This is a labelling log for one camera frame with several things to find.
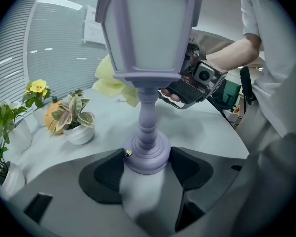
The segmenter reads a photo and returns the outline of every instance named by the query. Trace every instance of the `plant pot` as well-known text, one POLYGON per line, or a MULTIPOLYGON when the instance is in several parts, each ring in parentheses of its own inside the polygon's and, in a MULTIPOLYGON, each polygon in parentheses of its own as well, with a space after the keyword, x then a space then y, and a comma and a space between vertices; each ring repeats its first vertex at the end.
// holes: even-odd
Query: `plant pot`
POLYGON ((82 145, 87 143, 94 135, 94 128, 80 125, 74 129, 64 129, 64 135, 67 140, 75 145, 82 145))
POLYGON ((10 144, 6 145, 9 150, 3 153, 3 157, 11 162, 16 162, 32 142, 32 134, 24 119, 9 132, 9 139, 10 144))
POLYGON ((0 177, 0 196, 4 200, 9 200, 25 185, 25 177, 18 165, 7 162, 9 167, 6 178, 0 177))
POLYGON ((33 111, 33 115, 34 115, 36 121, 38 122, 38 124, 41 127, 45 127, 46 126, 46 123, 45 123, 45 115, 48 112, 49 106, 50 106, 50 103, 48 103, 44 107, 39 108, 39 109, 36 110, 37 107, 36 107, 35 104, 33 104, 33 108, 35 110, 35 111, 33 111))

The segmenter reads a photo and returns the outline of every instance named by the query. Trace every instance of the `strap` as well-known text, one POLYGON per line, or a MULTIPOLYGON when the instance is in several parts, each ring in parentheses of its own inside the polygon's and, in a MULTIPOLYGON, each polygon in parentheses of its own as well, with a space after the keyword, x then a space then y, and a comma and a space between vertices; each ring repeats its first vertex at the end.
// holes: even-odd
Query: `strap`
POLYGON ((219 111, 221 113, 221 115, 225 118, 225 120, 227 120, 227 122, 232 126, 232 124, 229 122, 226 114, 223 112, 223 109, 216 104, 214 98, 212 96, 209 96, 207 98, 207 100, 216 108, 217 111, 219 111))
POLYGON ((162 99, 164 102, 166 102, 167 104, 170 104, 172 106, 174 106, 175 108, 177 109, 180 109, 180 110, 183 110, 183 109, 187 109, 188 107, 191 107, 193 104, 196 103, 196 101, 194 101, 193 103, 190 103, 190 104, 184 104, 182 107, 176 105, 175 103, 171 102, 168 98, 164 97, 160 91, 159 92, 159 98, 162 99))
POLYGON ((251 78, 249 68, 247 66, 240 70, 240 79, 242 84, 242 92, 244 97, 244 113, 246 112, 246 101, 251 105, 252 101, 256 100, 255 95, 252 92, 251 78))

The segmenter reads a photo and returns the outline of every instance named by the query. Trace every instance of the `cable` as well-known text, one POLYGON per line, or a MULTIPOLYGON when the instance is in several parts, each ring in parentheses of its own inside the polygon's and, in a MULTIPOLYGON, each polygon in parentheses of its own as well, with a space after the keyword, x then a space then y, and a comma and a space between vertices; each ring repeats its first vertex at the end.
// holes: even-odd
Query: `cable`
POLYGON ((234 127, 232 126, 232 124, 229 122, 229 120, 228 120, 228 118, 227 118, 227 116, 225 115, 225 113, 223 112, 223 110, 222 110, 222 108, 220 108, 219 106, 217 106, 217 104, 216 104, 216 102, 215 102, 215 100, 214 100, 214 98, 212 97, 212 96, 209 96, 208 98, 207 98, 207 100, 217 109, 217 111, 219 111, 222 115, 223 115, 223 117, 227 120, 227 122, 231 125, 231 127, 234 129, 234 127))

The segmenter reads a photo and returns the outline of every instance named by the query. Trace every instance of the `small pumpkin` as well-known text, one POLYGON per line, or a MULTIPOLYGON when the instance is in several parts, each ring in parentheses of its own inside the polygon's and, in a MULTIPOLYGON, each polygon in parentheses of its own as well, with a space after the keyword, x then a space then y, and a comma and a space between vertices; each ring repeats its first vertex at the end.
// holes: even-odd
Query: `small pumpkin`
MULTIPOLYGON (((50 105, 49 110, 45 115, 45 123, 46 123, 47 127, 49 127, 53 121, 53 117, 52 117, 51 113, 56 111, 58 104, 61 103, 61 101, 57 101, 57 97, 53 97, 52 100, 53 100, 53 103, 50 105)), ((55 126, 56 126, 56 123, 53 123, 52 126, 49 128, 49 131, 53 132, 55 126)), ((62 129, 59 130, 58 132, 56 132, 56 134, 62 134, 62 133, 63 133, 62 129)))

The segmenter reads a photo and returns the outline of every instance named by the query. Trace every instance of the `camera lens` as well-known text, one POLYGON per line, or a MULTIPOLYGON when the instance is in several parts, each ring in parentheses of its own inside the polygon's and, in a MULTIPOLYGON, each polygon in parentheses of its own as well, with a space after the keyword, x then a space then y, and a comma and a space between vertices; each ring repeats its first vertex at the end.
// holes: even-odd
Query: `camera lens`
POLYGON ((201 73, 199 73, 199 78, 202 81, 207 81, 209 78, 209 73, 207 71, 202 71, 201 73))

